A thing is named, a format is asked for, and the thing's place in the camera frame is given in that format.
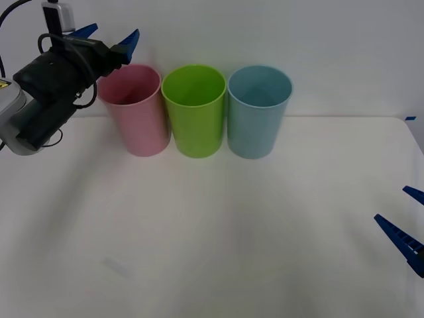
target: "table surface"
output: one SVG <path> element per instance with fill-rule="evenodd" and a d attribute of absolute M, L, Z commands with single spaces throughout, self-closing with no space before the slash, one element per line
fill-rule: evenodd
<path fill-rule="evenodd" d="M 63 130 L 0 152 L 2 317 L 423 316 L 424 282 L 373 220 L 424 241 L 402 192 L 424 189 L 424 157 L 399 119 L 286 117 L 261 160 L 173 140 L 137 158 L 108 118 Z"/>

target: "cup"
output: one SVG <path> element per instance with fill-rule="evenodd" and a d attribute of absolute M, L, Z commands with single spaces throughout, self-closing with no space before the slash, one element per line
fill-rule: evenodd
<path fill-rule="evenodd" d="M 226 88 L 224 76 L 205 65 L 186 65 L 165 77 L 162 94 L 182 154 L 204 158 L 219 149 Z"/>
<path fill-rule="evenodd" d="M 127 150 L 140 157 L 163 151 L 170 141 L 159 73 L 131 64 L 99 80 L 99 98 L 115 122 Z"/>
<path fill-rule="evenodd" d="M 240 157 L 258 159 L 274 148 L 292 83 L 270 66 L 247 66 L 229 78 L 228 143 Z"/>

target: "black cable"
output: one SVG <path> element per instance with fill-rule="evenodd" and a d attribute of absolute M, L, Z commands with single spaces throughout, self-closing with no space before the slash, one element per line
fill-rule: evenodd
<path fill-rule="evenodd" d="M 56 146 L 59 142 L 62 141 L 62 139 L 64 138 L 64 132 L 61 129 L 58 129 L 59 133 L 60 133 L 60 138 L 58 141 L 56 141 L 54 144 L 46 144 L 44 146 L 41 146 L 41 148 L 49 148 L 49 147 L 53 147 Z"/>
<path fill-rule="evenodd" d="M 0 15 L 0 28 L 1 28 L 1 25 L 3 24 L 4 20 L 6 19 L 6 17 L 9 15 L 10 12 L 15 10 L 20 5 L 23 5 L 24 3 L 27 3 L 29 1 L 31 1 L 31 0 L 18 0 L 15 3 L 12 3 L 11 5 L 9 5 L 9 7 L 6 10 L 4 10 L 4 12 Z M 0 56 L 0 74 L 1 74 L 2 78 L 6 77 L 5 66 L 3 65 L 3 61 L 1 60 L 1 56 Z"/>
<path fill-rule="evenodd" d="M 68 41 L 68 40 L 66 40 L 66 39 L 64 39 L 64 38 L 62 38 L 61 36 L 58 36 L 58 35 L 55 35 L 55 34 L 52 34 L 52 33 L 44 33 L 44 34 L 41 34 L 39 37 L 38 37 L 38 50 L 40 51 L 40 53 L 42 54 L 42 53 L 44 53 L 44 51 L 43 51 L 43 49 L 42 49 L 42 41 L 45 39 L 45 38 L 53 38 L 53 39 L 55 39 L 55 40 L 57 40 L 57 41 L 60 41 L 60 42 L 62 42 L 62 43 L 64 43 L 66 46 L 68 46 L 68 48 L 70 48 L 77 56 L 78 56 L 78 58 L 81 60 L 81 62 L 82 62 L 82 64 L 84 65 L 84 67 L 85 67 L 85 70 L 87 71 L 87 73 L 88 73 L 88 76 L 89 76 L 89 82 L 93 82 L 93 97 L 91 98 L 91 101 L 89 101 L 87 104 L 85 104 L 85 105 L 74 105 L 77 109 L 84 109 L 84 108 L 87 108 L 87 107 L 90 107 L 91 105 L 93 105 L 94 104 L 94 102 L 95 102 L 95 99 L 97 98 L 97 82 L 96 82 L 96 78 L 95 78 L 95 76 L 94 76 L 94 72 L 93 72 L 93 70 L 91 69 L 91 67 L 90 67 L 90 65 L 87 63 L 87 61 L 85 60 L 85 58 L 82 56 L 82 54 L 80 53 L 80 52 L 78 52 L 78 50 L 77 50 L 77 48 L 70 42 L 70 41 Z"/>

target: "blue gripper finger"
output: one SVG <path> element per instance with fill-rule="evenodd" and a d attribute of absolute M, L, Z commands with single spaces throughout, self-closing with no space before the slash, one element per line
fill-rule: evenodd
<path fill-rule="evenodd" d="M 396 245 L 397 249 L 405 256 L 407 263 L 415 273 L 419 277 L 424 278 L 424 245 L 387 221 L 380 214 L 377 214 L 374 219 L 393 244 Z"/>

